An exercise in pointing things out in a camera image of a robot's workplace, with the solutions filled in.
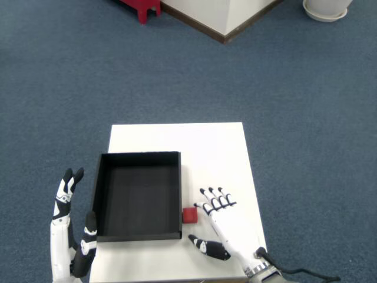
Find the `black box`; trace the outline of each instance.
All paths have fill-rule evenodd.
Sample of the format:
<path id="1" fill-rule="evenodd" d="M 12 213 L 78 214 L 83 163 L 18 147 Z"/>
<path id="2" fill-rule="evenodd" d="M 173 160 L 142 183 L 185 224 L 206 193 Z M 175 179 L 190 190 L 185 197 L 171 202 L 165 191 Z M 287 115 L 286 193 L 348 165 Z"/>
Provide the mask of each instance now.
<path id="1" fill-rule="evenodd" d="M 97 170 L 98 242 L 182 238 L 179 152 L 102 154 Z"/>

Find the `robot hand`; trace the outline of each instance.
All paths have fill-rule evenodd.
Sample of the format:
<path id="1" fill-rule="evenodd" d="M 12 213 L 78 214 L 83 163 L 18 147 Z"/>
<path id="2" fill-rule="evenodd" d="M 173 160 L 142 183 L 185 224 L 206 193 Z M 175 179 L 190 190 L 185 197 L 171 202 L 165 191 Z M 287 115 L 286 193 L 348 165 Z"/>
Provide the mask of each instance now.
<path id="1" fill-rule="evenodd" d="M 53 283 L 81 282 L 91 266 L 97 247 L 97 223 L 94 212 L 85 220 L 84 236 L 80 247 L 74 239 L 70 218 L 71 198 L 76 184 L 84 176 L 80 168 L 76 174 L 65 172 L 55 198 L 54 215 L 50 225 L 50 251 Z"/>
<path id="2" fill-rule="evenodd" d="M 219 236 L 220 242 L 205 241 L 194 235 L 189 239 L 205 255 L 213 258 L 227 260 L 234 256 L 239 260 L 245 274 L 250 282 L 284 283 L 288 282 L 281 277 L 280 272 L 267 261 L 256 256 L 256 251 L 261 247 L 256 233 L 250 234 L 245 229 L 247 219 L 237 208 L 237 203 L 232 199 L 231 194 L 224 189 L 214 190 L 200 189 L 200 192 L 207 198 L 208 202 L 195 203 L 194 206 L 202 208 L 207 218 Z"/>

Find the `white table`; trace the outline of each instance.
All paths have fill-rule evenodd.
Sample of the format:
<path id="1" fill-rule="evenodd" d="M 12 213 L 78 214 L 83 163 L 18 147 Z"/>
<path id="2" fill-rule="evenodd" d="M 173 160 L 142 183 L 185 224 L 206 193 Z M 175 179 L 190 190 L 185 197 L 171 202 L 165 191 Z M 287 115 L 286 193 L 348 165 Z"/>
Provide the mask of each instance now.
<path id="1" fill-rule="evenodd" d="M 266 246 L 242 123 L 113 125 L 109 153 L 180 151 L 182 207 L 204 200 L 201 187 L 221 186 L 238 202 Z M 90 282 L 179 281 L 244 278 L 234 258 L 202 255 L 189 241 L 218 241 L 198 210 L 196 224 L 183 224 L 181 240 L 98 243 Z"/>

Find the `black cable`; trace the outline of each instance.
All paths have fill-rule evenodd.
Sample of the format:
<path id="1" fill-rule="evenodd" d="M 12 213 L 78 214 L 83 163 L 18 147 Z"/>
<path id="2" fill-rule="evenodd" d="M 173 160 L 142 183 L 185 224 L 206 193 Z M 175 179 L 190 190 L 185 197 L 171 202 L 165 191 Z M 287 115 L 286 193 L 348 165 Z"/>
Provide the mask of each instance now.
<path id="1" fill-rule="evenodd" d="M 280 271 L 282 271 L 284 273 L 287 273 L 287 274 L 296 274 L 296 273 L 304 272 L 304 273 L 307 273 L 307 274 L 309 274 L 311 276 L 324 279 L 323 283 L 330 283 L 330 282 L 334 282 L 334 281 L 340 281 L 340 277 L 326 276 L 326 275 L 323 275 L 323 274 L 315 273 L 315 272 L 310 271 L 310 270 L 305 269 L 305 268 L 298 268 L 298 269 L 294 269 L 294 270 L 289 270 L 289 269 L 282 268 L 282 267 L 278 266 L 275 263 L 275 261 L 273 260 L 273 258 L 262 247 L 259 248 L 256 251 L 256 255 L 259 256 L 259 257 L 261 257 L 261 258 L 264 258 L 266 261 L 268 261 L 270 264 L 272 264 L 273 266 L 275 266 L 277 269 L 279 269 Z"/>

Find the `baseboard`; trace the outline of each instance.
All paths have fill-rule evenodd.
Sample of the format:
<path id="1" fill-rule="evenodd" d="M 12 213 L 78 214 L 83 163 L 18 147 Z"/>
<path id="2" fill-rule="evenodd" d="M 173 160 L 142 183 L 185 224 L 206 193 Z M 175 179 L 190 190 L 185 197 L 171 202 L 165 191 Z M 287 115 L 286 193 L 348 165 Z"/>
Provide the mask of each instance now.
<path id="1" fill-rule="evenodd" d="M 161 8 L 164 12 L 168 13 L 169 15 L 179 19 L 180 21 L 184 22 L 185 24 L 197 29 L 198 31 L 212 37 L 214 40 L 217 40 L 220 43 L 226 44 L 230 42 L 233 38 L 238 36 L 242 31 L 244 31 L 247 27 L 254 24 L 257 20 L 259 20 L 262 16 L 264 16 L 267 12 L 269 12 L 271 9 L 273 9 L 275 6 L 283 2 L 283 0 L 275 0 L 272 3 L 268 4 L 266 7 L 264 7 L 262 10 L 260 10 L 258 13 L 244 21 L 242 24 L 240 24 L 237 28 L 232 30 L 226 35 L 223 35 L 219 33 L 218 31 L 215 31 L 214 29 L 208 27 L 207 25 L 202 24 L 201 22 L 198 22 L 197 20 L 193 19 L 192 17 L 178 11 L 177 9 L 161 2 Z"/>

